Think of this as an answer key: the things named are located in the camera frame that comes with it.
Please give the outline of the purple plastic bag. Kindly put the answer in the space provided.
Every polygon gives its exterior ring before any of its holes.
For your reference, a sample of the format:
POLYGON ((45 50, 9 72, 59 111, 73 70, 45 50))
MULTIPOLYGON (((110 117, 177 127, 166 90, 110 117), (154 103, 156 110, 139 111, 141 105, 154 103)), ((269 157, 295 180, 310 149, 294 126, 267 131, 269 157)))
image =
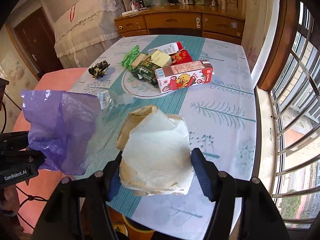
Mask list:
POLYGON ((59 90, 23 90, 22 111, 30 123, 29 148, 41 151, 42 170, 67 175, 85 174, 91 156, 86 152, 101 113, 97 96, 59 90))

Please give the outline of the white brown paper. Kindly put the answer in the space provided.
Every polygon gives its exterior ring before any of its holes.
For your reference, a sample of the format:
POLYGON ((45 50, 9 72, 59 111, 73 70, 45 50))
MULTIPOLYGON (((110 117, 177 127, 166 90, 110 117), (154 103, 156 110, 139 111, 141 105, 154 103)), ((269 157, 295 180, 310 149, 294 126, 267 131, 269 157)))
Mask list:
POLYGON ((121 184, 137 196, 188 194, 194 176, 185 119, 157 106, 127 116, 116 147, 122 152, 121 184))

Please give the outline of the clear plastic wrapper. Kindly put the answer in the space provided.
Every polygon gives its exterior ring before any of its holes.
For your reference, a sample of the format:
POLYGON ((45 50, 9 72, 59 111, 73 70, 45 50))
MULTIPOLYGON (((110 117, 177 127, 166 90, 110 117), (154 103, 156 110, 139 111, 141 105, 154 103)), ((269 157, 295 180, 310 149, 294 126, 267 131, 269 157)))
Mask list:
POLYGON ((131 94, 117 95, 109 89, 100 89, 97 91, 97 97, 102 110, 112 110, 119 105, 129 105, 134 102, 134 97, 131 94))

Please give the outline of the black yellow wrapper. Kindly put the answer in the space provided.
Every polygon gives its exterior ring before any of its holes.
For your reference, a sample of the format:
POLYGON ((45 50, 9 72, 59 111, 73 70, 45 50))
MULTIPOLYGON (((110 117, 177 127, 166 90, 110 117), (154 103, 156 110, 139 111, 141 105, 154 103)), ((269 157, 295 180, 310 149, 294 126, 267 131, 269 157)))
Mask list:
POLYGON ((107 61, 101 61, 95 64, 93 67, 89 67, 88 72, 94 78, 99 79, 106 75, 109 66, 110 64, 107 61))

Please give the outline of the red strawberry milk carton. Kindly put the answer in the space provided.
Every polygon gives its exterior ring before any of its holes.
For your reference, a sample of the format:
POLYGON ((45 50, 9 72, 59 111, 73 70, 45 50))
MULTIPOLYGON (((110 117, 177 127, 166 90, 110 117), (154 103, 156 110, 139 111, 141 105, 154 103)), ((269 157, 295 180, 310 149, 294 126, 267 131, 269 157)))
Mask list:
POLYGON ((158 68, 155 76, 160 92, 167 93, 209 83, 214 68, 207 60, 192 61, 158 68))

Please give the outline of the dark green snack bag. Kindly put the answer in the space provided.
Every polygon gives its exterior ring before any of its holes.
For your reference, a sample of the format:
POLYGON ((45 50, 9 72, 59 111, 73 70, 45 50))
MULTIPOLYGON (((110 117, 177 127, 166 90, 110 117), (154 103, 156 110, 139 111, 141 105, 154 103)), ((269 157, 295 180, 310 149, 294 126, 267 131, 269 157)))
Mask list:
POLYGON ((157 87, 157 78, 155 74, 155 70, 160 69, 161 67, 151 61, 151 59, 144 59, 139 63, 134 62, 132 65, 131 73, 134 77, 148 81, 151 85, 157 87))

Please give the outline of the green plastic wrapper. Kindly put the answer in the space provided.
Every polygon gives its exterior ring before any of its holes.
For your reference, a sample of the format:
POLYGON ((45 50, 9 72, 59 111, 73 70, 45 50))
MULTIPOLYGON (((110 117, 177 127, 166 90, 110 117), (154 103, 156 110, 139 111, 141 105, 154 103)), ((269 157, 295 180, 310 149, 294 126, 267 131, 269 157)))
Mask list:
POLYGON ((138 57, 140 54, 139 51, 139 45, 134 46, 128 53, 125 54, 121 61, 121 65, 127 70, 131 71, 132 70, 132 64, 135 61, 135 59, 138 57))

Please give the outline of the red envelope bag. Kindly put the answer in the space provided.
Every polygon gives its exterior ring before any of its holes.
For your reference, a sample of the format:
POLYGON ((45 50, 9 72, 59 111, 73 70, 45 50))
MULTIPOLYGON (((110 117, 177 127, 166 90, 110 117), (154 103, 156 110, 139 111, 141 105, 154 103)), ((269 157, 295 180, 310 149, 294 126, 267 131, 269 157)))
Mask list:
POLYGON ((171 55, 171 65, 188 63, 192 61, 193 61, 192 57, 189 55, 189 53, 185 49, 171 55))

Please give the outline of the pale yellow paper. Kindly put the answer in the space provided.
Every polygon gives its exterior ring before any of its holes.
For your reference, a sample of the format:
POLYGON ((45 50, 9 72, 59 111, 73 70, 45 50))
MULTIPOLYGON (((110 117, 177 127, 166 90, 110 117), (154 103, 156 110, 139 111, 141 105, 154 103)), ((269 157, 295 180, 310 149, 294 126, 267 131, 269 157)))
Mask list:
POLYGON ((171 56, 162 52, 161 50, 154 50, 153 52, 151 52, 148 55, 147 60, 159 67, 167 67, 172 63, 171 56))

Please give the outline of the white red small box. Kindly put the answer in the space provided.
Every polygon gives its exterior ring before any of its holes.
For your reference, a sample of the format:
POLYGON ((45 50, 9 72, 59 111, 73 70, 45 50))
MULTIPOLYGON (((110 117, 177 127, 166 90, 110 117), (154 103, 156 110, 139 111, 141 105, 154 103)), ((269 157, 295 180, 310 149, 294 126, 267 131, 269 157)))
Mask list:
POLYGON ((150 54, 156 50, 160 50, 165 54, 172 55, 178 53, 179 51, 182 51, 183 49, 184 47, 182 46, 181 42, 171 42, 156 48, 149 49, 148 53, 150 54))

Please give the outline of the teal white patterned tablecloth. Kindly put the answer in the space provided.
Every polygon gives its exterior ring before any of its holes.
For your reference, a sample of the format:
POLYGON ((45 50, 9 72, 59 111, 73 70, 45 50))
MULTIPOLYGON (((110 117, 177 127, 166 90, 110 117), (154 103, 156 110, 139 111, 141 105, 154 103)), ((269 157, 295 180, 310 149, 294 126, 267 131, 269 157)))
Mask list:
MULTIPOLYGON (((87 148, 93 155, 87 176, 116 158, 116 139, 128 114, 156 105, 164 113, 184 117, 190 147, 198 147, 218 169, 234 178, 251 178, 257 119, 252 80, 241 46, 192 36, 136 36, 120 39, 98 55, 96 61, 110 64, 105 86, 111 92, 130 93, 135 99, 100 118, 87 148), (210 62, 214 74, 209 83, 161 94, 156 87, 135 79, 121 65, 125 54, 135 46, 146 53, 176 41, 182 43, 193 60, 210 62)), ((186 195, 138 197, 122 187, 109 205, 139 224, 181 239, 203 239, 214 208, 214 203, 203 195, 197 179, 193 179, 186 195)))

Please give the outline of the white lace covered cabinet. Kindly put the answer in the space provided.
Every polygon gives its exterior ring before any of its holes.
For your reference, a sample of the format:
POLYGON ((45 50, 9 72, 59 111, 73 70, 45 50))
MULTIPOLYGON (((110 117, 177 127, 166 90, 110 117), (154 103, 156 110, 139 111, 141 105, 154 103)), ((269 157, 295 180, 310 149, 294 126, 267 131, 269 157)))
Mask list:
POLYGON ((123 0, 79 0, 54 25, 54 49, 63 68, 88 67, 120 39, 114 19, 123 0))

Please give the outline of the wooden desk with drawers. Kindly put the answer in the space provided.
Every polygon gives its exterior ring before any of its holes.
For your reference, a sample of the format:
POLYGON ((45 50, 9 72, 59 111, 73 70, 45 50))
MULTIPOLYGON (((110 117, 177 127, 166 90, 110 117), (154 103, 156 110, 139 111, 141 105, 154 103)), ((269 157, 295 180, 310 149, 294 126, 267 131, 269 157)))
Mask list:
POLYGON ((240 45, 245 19, 237 10, 204 5, 157 5, 114 19, 121 37, 187 35, 240 45))

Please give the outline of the white power strip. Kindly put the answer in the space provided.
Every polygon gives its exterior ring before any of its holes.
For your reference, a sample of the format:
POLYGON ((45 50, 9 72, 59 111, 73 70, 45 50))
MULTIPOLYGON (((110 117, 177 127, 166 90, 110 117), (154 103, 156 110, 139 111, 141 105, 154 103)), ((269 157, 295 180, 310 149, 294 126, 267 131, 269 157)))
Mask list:
POLYGON ((130 10, 130 11, 123 12, 121 15, 122 15, 123 17, 125 17, 125 16, 135 15, 135 14, 137 14, 137 13, 139 13, 139 10, 138 10, 138 9, 135 9, 135 10, 130 10))

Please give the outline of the beige patterned curtain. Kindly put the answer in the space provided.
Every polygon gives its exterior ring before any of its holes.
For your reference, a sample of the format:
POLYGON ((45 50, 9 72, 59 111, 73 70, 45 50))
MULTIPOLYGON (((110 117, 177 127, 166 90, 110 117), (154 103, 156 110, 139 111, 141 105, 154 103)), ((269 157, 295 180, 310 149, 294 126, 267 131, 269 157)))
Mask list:
POLYGON ((271 22, 273 2, 274 0, 242 0, 245 26, 241 45, 250 70, 253 70, 265 42, 271 22))

